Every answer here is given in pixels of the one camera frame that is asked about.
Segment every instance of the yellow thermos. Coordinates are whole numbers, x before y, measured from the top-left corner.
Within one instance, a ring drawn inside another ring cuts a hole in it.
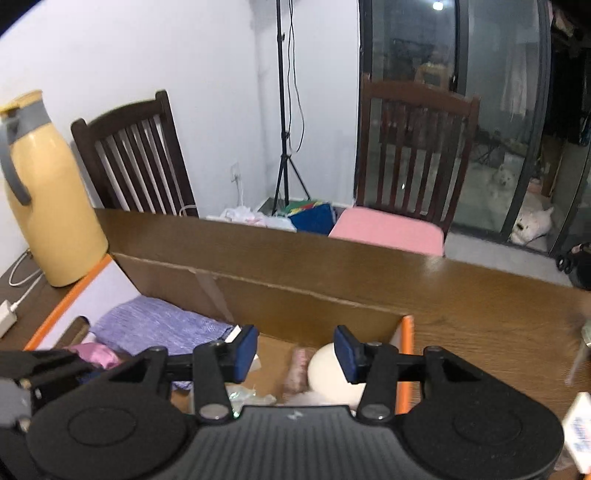
[[[0,107],[0,115],[0,166],[10,208],[47,281],[68,285],[107,250],[76,160],[40,90]]]

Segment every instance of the blue gripper pad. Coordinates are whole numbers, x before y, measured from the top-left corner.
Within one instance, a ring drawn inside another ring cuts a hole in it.
[[[335,328],[333,341],[335,342],[336,358],[339,361],[340,369],[343,371],[347,382],[352,384],[359,383],[353,347],[343,332],[340,331],[339,327]]]
[[[252,327],[236,347],[236,361],[234,363],[234,383],[242,383],[251,369],[258,347],[258,330]]]

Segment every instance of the pink cloth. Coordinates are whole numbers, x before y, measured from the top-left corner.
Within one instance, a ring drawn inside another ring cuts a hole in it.
[[[432,223],[364,207],[345,210],[329,237],[443,256],[443,231]]]
[[[81,343],[80,345],[69,346],[67,349],[70,352],[77,353],[82,360],[100,365],[105,370],[114,368],[121,363],[113,350],[100,343]]]

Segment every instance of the pink cushion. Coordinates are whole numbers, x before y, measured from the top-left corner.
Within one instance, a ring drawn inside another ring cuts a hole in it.
[[[443,256],[443,231],[438,226],[364,207],[345,210],[329,237]]]

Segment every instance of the purple cloth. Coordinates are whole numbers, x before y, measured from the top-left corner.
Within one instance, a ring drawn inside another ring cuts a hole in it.
[[[104,314],[90,331],[115,352],[137,355],[151,346],[163,345],[169,355],[181,355],[223,338],[231,328],[164,300],[139,296]]]

